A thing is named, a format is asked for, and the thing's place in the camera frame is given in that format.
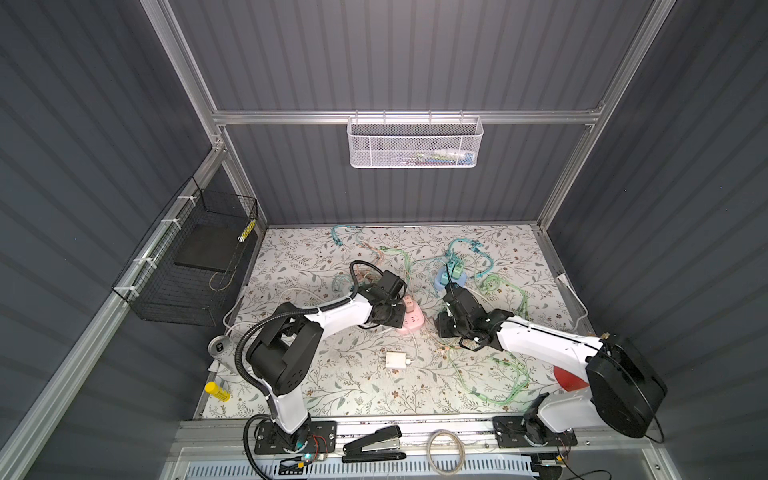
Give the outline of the pink power strip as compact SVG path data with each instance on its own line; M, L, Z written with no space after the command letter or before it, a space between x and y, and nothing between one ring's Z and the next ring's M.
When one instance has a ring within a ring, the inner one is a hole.
M413 334L423 327L426 316L411 295L404 297L404 304L406 307L404 321L402 326L396 328L395 331L400 335Z

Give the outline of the white USB charger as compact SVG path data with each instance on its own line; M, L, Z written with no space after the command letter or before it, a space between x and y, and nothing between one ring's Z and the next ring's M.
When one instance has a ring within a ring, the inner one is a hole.
M411 364L405 352L387 352L385 354L385 367L387 369L402 370Z

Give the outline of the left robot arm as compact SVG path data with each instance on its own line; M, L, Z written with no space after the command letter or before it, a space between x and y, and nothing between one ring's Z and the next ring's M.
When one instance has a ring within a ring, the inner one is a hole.
M352 261L349 273L349 293L312 308L285 302L235 347L237 373L267 400L270 420L284 436L300 440L308 434L310 414L300 385L322 340L349 328L403 326L405 280L362 260Z

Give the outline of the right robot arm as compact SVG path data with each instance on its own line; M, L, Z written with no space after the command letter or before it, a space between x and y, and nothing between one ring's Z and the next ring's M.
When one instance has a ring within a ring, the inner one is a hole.
M486 311L451 282L440 327L472 352L490 347L534 357L583 382L583 387L536 397L512 430L533 446L564 444L567 432L609 427L643 438L657 421L668 388L632 342L621 335L583 336L529 322L502 309Z

